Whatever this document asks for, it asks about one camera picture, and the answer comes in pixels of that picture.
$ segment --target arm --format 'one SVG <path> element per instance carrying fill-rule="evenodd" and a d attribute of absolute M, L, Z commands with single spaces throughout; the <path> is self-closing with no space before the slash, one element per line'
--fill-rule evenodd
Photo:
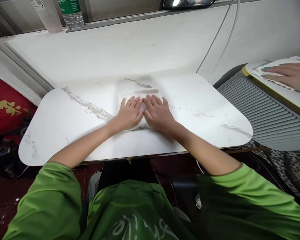
<path fill-rule="evenodd" d="M 215 239 L 226 239 L 229 232 L 240 235 L 242 229 L 247 236 L 259 230 L 274 237 L 300 239 L 300 206 L 292 196 L 177 123 L 165 98 L 161 102 L 148 95 L 143 101 L 149 124 L 179 142 L 214 175 L 198 177 L 198 184 L 204 196 L 201 212 Z"/>
<path fill-rule="evenodd" d="M 57 162 L 74 168 L 107 139 L 123 130 L 135 127 L 143 117 L 143 111 L 139 111 L 141 105 L 140 97 L 136 99 L 134 96 L 131 97 L 126 105 L 124 98 L 119 113 L 110 123 L 61 149 L 48 162 Z"/>
<path fill-rule="evenodd" d="M 143 99 L 148 123 L 180 143 L 211 175 L 225 175 L 241 167 L 241 163 L 176 122 L 168 102 L 148 95 Z"/>
<path fill-rule="evenodd" d="M 142 99 L 123 99 L 117 116 L 104 127 L 71 143 L 42 167 L 27 194 L 20 200 L 9 224 L 8 239 L 78 239 L 81 189 L 70 168 L 82 162 L 95 148 L 116 133 L 136 126 L 143 111 Z"/>

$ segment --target green sleeve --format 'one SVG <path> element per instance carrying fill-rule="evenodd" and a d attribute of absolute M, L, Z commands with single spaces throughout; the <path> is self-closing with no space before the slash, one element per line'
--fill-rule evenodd
<path fill-rule="evenodd" d="M 73 171 L 59 163 L 46 163 L 20 200 L 7 239 L 78 239 L 81 188 Z"/>
<path fill-rule="evenodd" d="M 245 164 L 224 176 L 198 178 L 206 200 L 203 211 L 267 229 L 286 239 L 300 239 L 300 206 L 294 198 Z"/>

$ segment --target water bottle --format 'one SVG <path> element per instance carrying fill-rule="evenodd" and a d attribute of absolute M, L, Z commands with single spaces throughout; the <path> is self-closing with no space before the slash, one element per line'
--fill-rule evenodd
<path fill-rule="evenodd" d="M 61 12 L 70 30 L 83 28 L 84 21 L 78 0 L 58 0 Z"/>

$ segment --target finger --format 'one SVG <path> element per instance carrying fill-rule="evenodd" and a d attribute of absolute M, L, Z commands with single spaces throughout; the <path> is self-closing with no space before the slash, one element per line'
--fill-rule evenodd
<path fill-rule="evenodd" d="M 161 99 L 159 99 L 157 96 L 155 95 L 152 95 L 152 97 L 155 99 L 156 103 L 159 105 L 159 106 L 163 106 L 163 103 L 161 101 Z"/>
<path fill-rule="evenodd" d="M 297 74 L 297 71 L 286 69 L 286 68 L 279 68 L 279 67 L 271 67 L 265 70 L 262 70 L 264 72 L 272 72 L 272 73 L 278 73 L 284 76 L 295 76 Z"/>
<path fill-rule="evenodd" d="M 139 99 L 140 99 L 140 97 L 135 98 L 135 99 L 132 101 L 132 103 L 131 103 L 130 106 L 133 107 L 133 108 L 135 108 L 135 106 L 136 106 L 137 102 L 139 101 Z"/>
<path fill-rule="evenodd" d="M 290 77 L 285 77 L 285 76 L 273 76 L 273 75 L 262 75 L 263 78 L 269 79 L 269 80 L 274 80 L 274 81 L 279 81 L 283 83 L 290 83 L 291 78 Z"/>
<path fill-rule="evenodd" d="M 152 103 L 152 106 L 157 106 L 156 100 L 153 97 L 151 97 L 150 95 L 147 95 L 147 99 L 150 100 L 150 102 Z"/>
<path fill-rule="evenodd" d="M 120 108 L 123 108 L 123 107 L 124 107 L 125 102 L 126 102 L 126 98 L 123 98 L 123 99 L 122 99 L 122 102 L 121 102 L 121 107 L 120 107 Z"/>
<path fill-rule="evenodd" d="M 131 105 L 132 100 L 135 98 L 135 96 L 130 97 L 130 99 L 128 100 L 126 107 L 129 107 Z"/>
<path fill-rule="evenodd" d="M 282 65 L 275 66 L 275 67 L 264 68 L 264 69 L 262 69 L 262 71 L 268 72 L 268 71 L 266 71 L 266 70 L 272 69 L 272 68 L 285 68 L 285 69 L 290 69 L 290 70 L 294 70 L 294 71 L 300 71 L 300 63 L 287 63 L 287 64 L 282 64 Z"/>
<path fill-rule="evenodd" d="M 137 102 L 136 106 L 134 107 L 136 110 L 140 110 L 140 107 L 143 103 L 143 99 L 139 99 L 139 101 Z"/>
<path fill-rule="evenodd" d="M 150 110 L 153 108 L 151 101 L 148 98 L 143 98 L 144 104 L 146 105 L 146 109 Z"/>
<path fill-rule="evenodd" d="M 140 110 L 136 117 L 136 122 L 139 123 L 141 121 L 142 117 L 143 117 L 143 110 Z"/>
<path fill-rule="evenodd" d="M 167 102 L 167 100 L 165 99 L 165 97 L 163 97 L 163 106 L 168 107 L 169 103 Z"/>
<path fill-rule="evenodd" d="M 150 115 L 148 110 L 144 110 L 143 115 L 148 122 L 150 122 L 152 120 L 152 116 Z"/>

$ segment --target forearm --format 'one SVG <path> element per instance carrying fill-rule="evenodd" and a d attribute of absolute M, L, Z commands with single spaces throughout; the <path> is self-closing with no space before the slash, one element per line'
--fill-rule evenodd
<path fill-rule="evenodd" d="M 118 130 L 116 130 L 115 126 L 109 123 L 61 149 L 48 162 L 58 162 L 69 168 L 74 168 L 84 161 L 104 141 L 117 133 Z"/>
<path fill-rule="evenodd" d="M 166 134 L 180 143 L 211 175 L 225 175 L 241 167 L 240 162 L 177 122 Z"/>

